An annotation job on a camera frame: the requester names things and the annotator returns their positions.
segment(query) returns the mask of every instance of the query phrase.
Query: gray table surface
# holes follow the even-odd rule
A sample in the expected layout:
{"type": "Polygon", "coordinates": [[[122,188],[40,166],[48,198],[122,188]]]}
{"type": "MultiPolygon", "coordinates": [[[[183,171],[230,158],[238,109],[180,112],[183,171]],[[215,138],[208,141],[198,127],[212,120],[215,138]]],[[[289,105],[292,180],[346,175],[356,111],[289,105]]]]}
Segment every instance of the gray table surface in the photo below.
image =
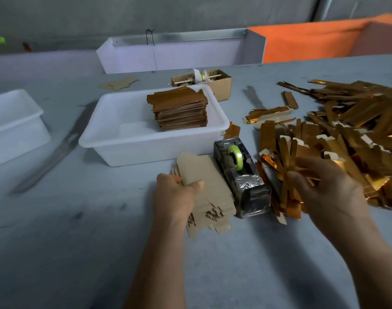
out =
{"type": "MultiPolygon", "coordinates": [[[[255,155],[259,132],[242,124],[252,108],[281,106],[285,80],[356,80],[392,85],[392,56],[221,67],[233,77],[220,102],[255,155]]],[[[188,70],[135,73],[126,91],[164,88],[188,70]]],[[[60,144],[83,110],[107,93],[97,85],[123,74],[76,80],[0,84],[24,88],[44,109],[52,141],[0,166],[0,308],[121,308],[151,226],[156,175],[174,160],[111,168],[93,149],[76,147],[35,187],[9,191],[60,144]]],[[[302,117],[317,104],[295,93],[302,117]]],[[[371,208],[392,246],[392,211],[371,208]]],[[[232,230],[209,229],[186,240],[188,308],[357,308],[350,273],[309,217],[279,224],[270,215],[240,220],[232,230]]]]}

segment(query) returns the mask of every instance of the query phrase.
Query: person's left hand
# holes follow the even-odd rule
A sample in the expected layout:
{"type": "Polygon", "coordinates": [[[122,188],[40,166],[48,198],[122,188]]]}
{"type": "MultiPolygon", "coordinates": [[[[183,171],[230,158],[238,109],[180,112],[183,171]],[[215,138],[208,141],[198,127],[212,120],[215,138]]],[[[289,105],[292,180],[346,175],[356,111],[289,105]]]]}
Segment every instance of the person's left hand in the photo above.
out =
{"type": "Polygon", "coordinates": [[[177,223],[185,228],[188,217],[195,205],[197,193],[203,189],[204,181],[196,181],[187,186],[179,185],[182,178],[159,174],[153,193],[154,222],[177,223]]]}

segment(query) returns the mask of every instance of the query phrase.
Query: tape roll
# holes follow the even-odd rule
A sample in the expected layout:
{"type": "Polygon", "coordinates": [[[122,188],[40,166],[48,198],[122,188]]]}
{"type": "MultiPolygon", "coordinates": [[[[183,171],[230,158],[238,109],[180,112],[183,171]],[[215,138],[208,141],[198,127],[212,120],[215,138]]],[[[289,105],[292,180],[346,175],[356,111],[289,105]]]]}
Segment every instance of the tape roll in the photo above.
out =
{"type": "Polygon", "coordinates": [[[243,155],[237,145],[230,145],[227,150],[227,155],[233,154],[236,159],[236,171],[243,169],[243,155]]]}

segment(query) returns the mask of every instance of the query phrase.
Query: plastic bin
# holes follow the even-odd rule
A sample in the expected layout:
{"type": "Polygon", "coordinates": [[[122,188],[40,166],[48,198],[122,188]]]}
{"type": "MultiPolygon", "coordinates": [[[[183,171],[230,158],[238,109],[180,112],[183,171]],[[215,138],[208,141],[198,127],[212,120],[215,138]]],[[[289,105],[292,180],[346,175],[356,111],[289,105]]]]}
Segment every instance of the plastic bin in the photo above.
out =
{"type": "Polygon", "coordinates": [[[0,94],[0,164],[51,140],[43,110],[25,90],[0,94]]]}
{"type": "Polygon", "coordinates": [[[209,101],[206,127],[160,130],[146,98],[172,88],[110,93],[100,98],[79,144],[94,148],[111,167],[175,159],[185,151],[211,154],[213,142],[229,127],[229,120],[209,86],[191,88],[202,89],[209,101]]]}

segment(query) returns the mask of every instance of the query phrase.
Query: small cardboard box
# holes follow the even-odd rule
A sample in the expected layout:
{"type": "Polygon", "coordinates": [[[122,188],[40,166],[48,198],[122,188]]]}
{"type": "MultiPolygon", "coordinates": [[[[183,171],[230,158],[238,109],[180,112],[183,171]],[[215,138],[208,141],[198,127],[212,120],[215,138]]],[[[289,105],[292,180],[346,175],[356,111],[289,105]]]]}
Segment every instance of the small cardboard box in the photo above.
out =
{"type": "MultiPolygon", "coordinates": [[[[206,85],[208,85],[212,89],[213,94],[218,101],[229,99],[230,93],[232,91],[232,77],[230,77],[227,73],[221,71],[220,69],[209,70],[207,74],[209,76],[221,74],[220,77],[212,78],[214,81],[206,83],[206,85]]],[[[194,74],[186,74],[178,77],[172,77],[172,86],[178,86],[174,83],[187,80],[189,77],[194,78],[194,74]]]]}

